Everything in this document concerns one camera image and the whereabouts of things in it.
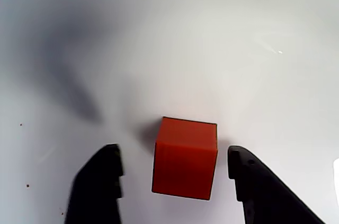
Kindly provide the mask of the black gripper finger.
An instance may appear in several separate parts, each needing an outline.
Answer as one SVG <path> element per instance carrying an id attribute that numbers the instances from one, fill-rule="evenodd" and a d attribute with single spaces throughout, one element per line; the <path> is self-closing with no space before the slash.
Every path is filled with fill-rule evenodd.
<path id="1" fill-rule="evenodd" d="M 121 223 L 123 175 L 119 145 L 99 149 L 74 178 L 65 223 Z"/>
<path id="2" fill-rule="evenodd" d="M 246 223 L 323 223 L 259 158 L 241 146 L 229 146 L 228 176 Z"/>

